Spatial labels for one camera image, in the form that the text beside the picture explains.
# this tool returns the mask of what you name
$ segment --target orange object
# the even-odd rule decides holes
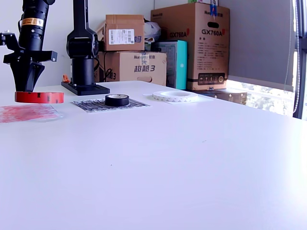
[[[64,102],[63,92],[15,92],[15,101],[21,103],[59,104]]]
[[[63,82],[64,83],[70,83],[71,81],[68,79],[68,76],[66,74],[63,75]]]

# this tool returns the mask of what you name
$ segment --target black and white patterned mat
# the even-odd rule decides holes
[[[115,111],[115,110],[123,110],[123,109],[134,109],[140,107],[149,107],[142,102],[138,102],[133,99],[129,99],[129,105],[121,106],[121,107],[111,107],[105,105],[104,99],[91,99],[91,100],[82,100],[82,101],[73,101],[73,104],[82,108],[84,111],[88,113],[97,113],[97,112],[107,112],[107,111]]]

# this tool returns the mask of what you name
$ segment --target cardboard box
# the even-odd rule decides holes
[[[234,102],[243,105],[246,105],[248,100],[248,93],[241,90],[222,89],[222,90],[206,90],[206,91],[193,91],[193,92],[208,97],[214,97],[224,101]]]
[[[162,28],[162,39],[188,42],[189,90],[226,88],[229,63],[229,9],[188,3],[152,11],[151,21]]]
[[[100,66],[94,73],[95,82],[104,81],[106,69],[107,81],[146,81],[166,86],[165,53],[105,52],[99,53],[98,58]]]
[[[106,15],[105,51],[144,50],[142,15]]]
[[[188,3],[201,2],[207,4],[214,4],[216,6],[219,5],[219,0],[188,0]]]

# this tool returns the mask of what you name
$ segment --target robotic arm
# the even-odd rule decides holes
[[[42,51],[49,5],[55,0],[24,0],[19,40],[13,33],[0,33],[0,46],[14,51],[4,56],[13,71],[17,92],[32,92],[45,69],[43,61],[57,61],[54,51]]]
[[[54,51],[42,51],[49,6],[55,0],[24,0],[20,36],[0,33],[0,46],[14,51],[4,56],[10,64],[17,92],[32,92],[45,69],[43,61],[57,61]],[[89,28],[88,1],[73,0],[74,30],[67,37],[67,53],[72,59],[72,81],[62,85],[76,95],[110,93],[94,83],[94,58],[98,54],[98,36]]]
[[[87,0],[73,0],[74,30],[67,36],[67,53],[72,59],[72,81],[62,86],[78,96],[110,93],[94,82],[94,59],[98,36],[89,28]]]

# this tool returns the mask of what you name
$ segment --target lens barcode label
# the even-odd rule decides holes
[[[109,45],[134,44],[134,29],[109,30]]]

